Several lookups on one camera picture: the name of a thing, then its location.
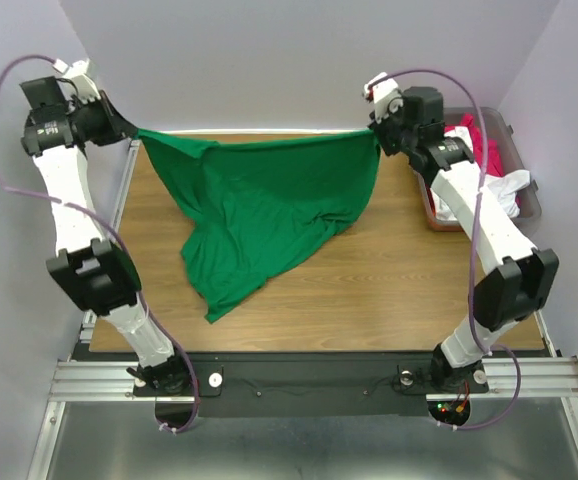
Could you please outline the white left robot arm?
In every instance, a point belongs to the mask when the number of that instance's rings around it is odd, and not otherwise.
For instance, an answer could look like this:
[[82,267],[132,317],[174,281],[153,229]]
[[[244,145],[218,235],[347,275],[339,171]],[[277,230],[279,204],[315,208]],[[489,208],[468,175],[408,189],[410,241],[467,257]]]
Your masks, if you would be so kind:
[[30,111],[21,139],[51,200],[55,254],[46,262],[52,279],[82,311],[115,327],[138,357],[129,374],[170,396],[192,385],[182,352],[156,324],[141,297],[138,271],[116,232],[94,211],[86,145],[114,144],[136,135],[103,91],[43,77],[21,83]]

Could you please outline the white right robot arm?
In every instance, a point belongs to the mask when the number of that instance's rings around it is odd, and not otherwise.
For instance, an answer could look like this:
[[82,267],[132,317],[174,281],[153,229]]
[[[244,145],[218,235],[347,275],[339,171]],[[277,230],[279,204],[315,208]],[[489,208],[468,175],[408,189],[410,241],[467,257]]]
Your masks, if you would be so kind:
[[374,80],[363,96],[373,106],[369,127],[383,152],[408,157],[468,235],[470,263],[480,264],[484,272],[471,283],[467,316],[432,353],[430,381],[451,390],[501,336],[544,306],[559,259],[553,250],[536,247],[481,184],[473,151],[462,138],[445,132],[444,102],[437,89],[401,90],[392,79]]

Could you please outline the green t shirt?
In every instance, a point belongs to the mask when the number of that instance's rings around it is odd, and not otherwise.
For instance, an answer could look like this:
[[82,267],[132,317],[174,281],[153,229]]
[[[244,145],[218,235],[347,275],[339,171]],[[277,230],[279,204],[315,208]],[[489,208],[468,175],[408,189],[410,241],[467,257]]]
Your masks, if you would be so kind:
[[368,130],[249,143],[138,137],[193,224],[180,254],[210,323],[352,226],[381,156]]

